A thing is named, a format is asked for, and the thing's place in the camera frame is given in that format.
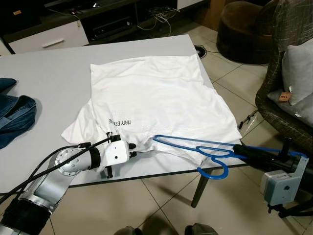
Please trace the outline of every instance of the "brown pouf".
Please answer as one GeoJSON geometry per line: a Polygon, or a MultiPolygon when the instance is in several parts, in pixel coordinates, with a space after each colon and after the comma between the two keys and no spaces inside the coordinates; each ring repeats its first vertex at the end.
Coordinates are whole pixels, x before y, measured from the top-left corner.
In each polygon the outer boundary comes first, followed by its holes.
{"type": "Polygon", "coordinates": [[[246,1],[227,4],[221,15],[217,48],[229,60],[246,64],[269,62],[273,14],[279,0],[265,6],[246,1]]]}

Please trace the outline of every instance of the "drawer handle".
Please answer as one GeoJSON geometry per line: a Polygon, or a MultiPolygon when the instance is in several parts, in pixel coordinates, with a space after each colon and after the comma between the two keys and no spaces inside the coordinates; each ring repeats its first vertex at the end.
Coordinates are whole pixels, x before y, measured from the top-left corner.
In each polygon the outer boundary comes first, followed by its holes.
{"type": "Polygon", "coordinates": [[[50,46],[53,46],[53,45],[62,43],[62,42],[64,42],[64,41],[65,41],[65,40],[64,40],[63,38],[61,38],[61,39],[58,39],[58,40],[53,41],[53,42],[51,42],[51,43],[43,44],[43,48],[47,48],[47,47],[50,47],[50,46]]]}

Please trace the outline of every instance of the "jeans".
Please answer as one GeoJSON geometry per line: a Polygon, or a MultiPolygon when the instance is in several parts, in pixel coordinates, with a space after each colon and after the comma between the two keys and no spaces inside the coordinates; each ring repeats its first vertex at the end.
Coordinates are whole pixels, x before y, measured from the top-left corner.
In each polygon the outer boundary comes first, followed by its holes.
{"type": "MultiPolygon", "coordinates": [[[[14,79],[0,78],[0,92],[15,83],[14,79]]],[[[0,94],[0,149],[34,124],[36,111],[36,102],[30,97],[0,94]]]]}

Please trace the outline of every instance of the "white table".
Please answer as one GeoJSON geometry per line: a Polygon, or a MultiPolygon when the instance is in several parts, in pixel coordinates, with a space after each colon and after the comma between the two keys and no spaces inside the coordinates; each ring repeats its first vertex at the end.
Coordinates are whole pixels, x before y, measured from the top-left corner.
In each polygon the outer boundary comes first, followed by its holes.
{"type": "MultiPolygon", "coordinates": [[[[196,54],[188,35],[132,42],[75,47],[0,57],[0,77],[18,80],[9,95],[22,94],[37,102],[35,125],[0,149],[0,193],[25,180],[50,152],[68,143],[60,136],[90,98],[90,64],[104,64],[139,56],[190,56],[196,54]]],[[[213,87],[199,59],[205,85],[213,87]]],[[[226,159],[227,165],[242,165],[226,159]]],[[[218,165],[208,163],[206,168],[218,165]]],[[[114,165],[113,178],[95,171],[79,174],[72,186],[192,172],[191,162],[165,153],[139,153],[129,162],[114,165]]]]}

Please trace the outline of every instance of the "gray cushion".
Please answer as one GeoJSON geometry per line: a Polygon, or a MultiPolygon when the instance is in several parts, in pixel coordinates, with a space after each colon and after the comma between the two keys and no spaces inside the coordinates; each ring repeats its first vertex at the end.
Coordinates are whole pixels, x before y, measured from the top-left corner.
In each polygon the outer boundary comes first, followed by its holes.
{"type": "Polygon", "coordinates": [[[295,105],[313,93],[313,39],[299,46],[288,46],[282,61],[284,89],[292,96],[295,105]]]}
{"type": "Polygon", "coordinates": [[[280,102],[278,98],[282,90],[274,91],[268,94],[268,98],[273,100],[282,110],[294,116],[305,124],[313,127],[313,94],[310,94],[295,105],[288,102],[280,102]]]}

